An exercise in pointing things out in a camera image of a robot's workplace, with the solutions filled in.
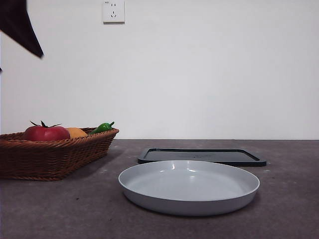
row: wicker basket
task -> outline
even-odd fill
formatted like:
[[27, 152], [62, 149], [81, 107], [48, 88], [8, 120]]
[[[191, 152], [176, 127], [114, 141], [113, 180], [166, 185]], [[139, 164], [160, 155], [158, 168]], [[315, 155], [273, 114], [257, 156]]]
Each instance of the wicker basket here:
[[[82, 128], [86, 133], [94, 128]], [[112, 129], [58, 141], [22, 140], [23, 132], [0, 135], [0, 178], [57, 181], [107, 154], [119, 132]]]

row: orange fruit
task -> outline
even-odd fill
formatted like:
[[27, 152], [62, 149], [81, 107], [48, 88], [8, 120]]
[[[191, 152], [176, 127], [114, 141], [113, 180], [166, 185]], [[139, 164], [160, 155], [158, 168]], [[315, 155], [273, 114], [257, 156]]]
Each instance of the orange fruit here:
[[78, 137], [85, 137], [87, 136], [87, 133], [81, 130], [80, 128], [66, 128], [70, 133], [70, 138], [78, 138]]

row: round dish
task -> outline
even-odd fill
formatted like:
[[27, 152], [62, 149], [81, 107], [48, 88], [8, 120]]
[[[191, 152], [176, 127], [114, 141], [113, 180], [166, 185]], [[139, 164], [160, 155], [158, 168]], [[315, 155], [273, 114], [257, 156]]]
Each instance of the round dish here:
[[209, 216], [250, 203], [260, 182], [252, 173], [219, 163], [159, 161], [130, 167], [119, 175], [125, 196], [161, 213]]

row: red tomato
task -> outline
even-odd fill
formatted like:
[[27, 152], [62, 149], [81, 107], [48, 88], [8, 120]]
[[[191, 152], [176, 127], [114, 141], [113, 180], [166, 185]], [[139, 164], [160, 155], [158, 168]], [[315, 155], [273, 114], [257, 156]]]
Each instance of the red tomato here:
[[32, 126], [26, 129], [23, 139], [31, 141], [55, 141], [70, 138], [69, 131], [61, 126]]

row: wall outlet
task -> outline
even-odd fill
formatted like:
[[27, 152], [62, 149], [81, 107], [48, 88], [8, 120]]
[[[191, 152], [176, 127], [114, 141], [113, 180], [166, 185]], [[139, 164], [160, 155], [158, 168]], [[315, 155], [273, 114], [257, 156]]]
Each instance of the wall outlet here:
[[125, 22], [124, 0], [105, 0], [102, 18], [103, 23]]

